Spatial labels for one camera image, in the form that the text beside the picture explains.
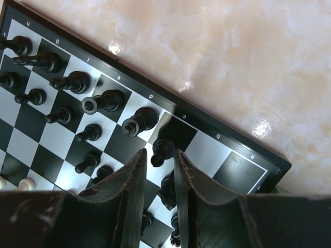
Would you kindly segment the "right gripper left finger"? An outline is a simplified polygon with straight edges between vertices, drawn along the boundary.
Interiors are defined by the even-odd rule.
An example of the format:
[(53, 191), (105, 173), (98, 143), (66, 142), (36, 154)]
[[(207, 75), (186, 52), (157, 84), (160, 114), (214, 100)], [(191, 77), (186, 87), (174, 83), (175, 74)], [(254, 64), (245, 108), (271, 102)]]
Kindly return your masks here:
[(142, 148), (119, 170), (78, 196), (88, 218), (78, 247), (139, 247), (147, 171)]

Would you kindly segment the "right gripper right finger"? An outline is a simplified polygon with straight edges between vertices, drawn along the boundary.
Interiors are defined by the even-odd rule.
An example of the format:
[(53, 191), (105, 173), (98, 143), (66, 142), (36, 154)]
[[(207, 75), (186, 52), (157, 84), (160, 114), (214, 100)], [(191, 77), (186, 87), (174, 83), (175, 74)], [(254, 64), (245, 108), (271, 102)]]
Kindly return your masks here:
[(178, 149), (174, 178), (180, 240), (183, 247), (239, 247), (236, 193), (198, 169)]

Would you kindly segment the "black pawn piece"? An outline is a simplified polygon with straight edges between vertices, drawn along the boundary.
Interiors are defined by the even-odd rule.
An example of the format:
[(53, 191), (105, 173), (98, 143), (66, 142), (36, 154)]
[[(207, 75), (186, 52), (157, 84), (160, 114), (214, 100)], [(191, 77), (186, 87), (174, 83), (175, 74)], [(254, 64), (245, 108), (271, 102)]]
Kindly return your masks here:
[(165, 160), (173, 157), (174, 143), (167, 138), (159, 138), (153, 143), (153, 156), (151, 157), (151, 164), (153, 167), (160, 167)]

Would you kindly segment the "black and white chessboard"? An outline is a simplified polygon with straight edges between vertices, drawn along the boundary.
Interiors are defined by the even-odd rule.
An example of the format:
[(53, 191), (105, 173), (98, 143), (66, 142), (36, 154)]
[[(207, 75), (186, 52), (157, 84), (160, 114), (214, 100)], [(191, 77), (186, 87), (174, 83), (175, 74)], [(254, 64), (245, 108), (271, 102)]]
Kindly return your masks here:
[[(61, 69), (45, 72), (14, 65), (16, 54), (1, 50), (1, 78), (11, 76), (17, 88), (1, 85), (1, 190), (13, 190), (24, 178), (36, 190), (79, 193), (102, 176), (101, 169), (120, 169), (141, 148), (153, 156), (153, 143), (171, 140), (196, 167), (240, 194), (269, 192), (291, 163), (198, 110), (14, 1), (5, 1), (1, 36), (31, 40), (31, 55), (56, 53)], [(77, 95), (49, 85), (55, 77), (87, 72), (91, 85)], [(124, 105), (115, 112), (86, 114), (82, 101), (106, 90), (120, 90)], [(142, 107), (157, 111), (157, 124), (128, 137), (122, 123)]]

